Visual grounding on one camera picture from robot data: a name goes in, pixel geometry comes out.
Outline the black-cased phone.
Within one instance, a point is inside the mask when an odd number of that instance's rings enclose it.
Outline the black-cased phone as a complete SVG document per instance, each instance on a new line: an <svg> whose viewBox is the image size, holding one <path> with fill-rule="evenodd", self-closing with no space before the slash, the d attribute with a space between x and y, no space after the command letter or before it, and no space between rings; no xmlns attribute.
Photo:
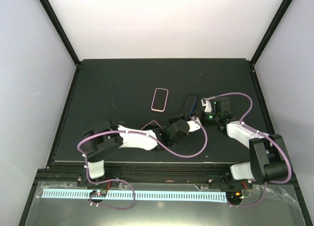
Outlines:
<svg viewBox="0 0 314 226"><path fill-rule="evenodd" d="M180 114L185 120L188 120L191 114L194 112L198 97L195 95L189 95L185 98L182 105Z"/></svg>

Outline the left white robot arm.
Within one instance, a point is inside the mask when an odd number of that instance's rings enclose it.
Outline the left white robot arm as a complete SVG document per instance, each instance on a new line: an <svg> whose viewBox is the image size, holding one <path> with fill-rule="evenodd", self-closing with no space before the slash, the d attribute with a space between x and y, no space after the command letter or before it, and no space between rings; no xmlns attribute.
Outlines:
<svg viewBox="0 0 314 226"><path fill-rule="evenodd" d="M154 129L130 129L110 119L92 128L82 135L77 149L85 158L88 180L94 186L101 186L105 182L104 161L108 151L119 148L140 148L146 151L164 148L171 154L181 158L193 158L200 155L206 148L208 137L206 131L205 143L200 151L192 155L182 155L170 149L178 140L188 136L189 133L203 129L199 118L186 120L177 116L170 120L169 126L157 126Z"/></svg>

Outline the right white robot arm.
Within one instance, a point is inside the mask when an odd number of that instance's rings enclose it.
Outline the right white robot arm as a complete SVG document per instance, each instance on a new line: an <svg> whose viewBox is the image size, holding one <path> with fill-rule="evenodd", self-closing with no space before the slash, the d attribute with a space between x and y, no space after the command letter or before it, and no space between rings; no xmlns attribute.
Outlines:
<svg viewBox="0 0 314 226"><path fill-rule="evenodd" d="M204 98L190 118L202 126L216 126L227 137L249 150L250 161L230 166L223 175L224 185L235 188L241 180L284 184L292 177L292 166L283 137L258 131L233 117L227 97Z"/></svg>

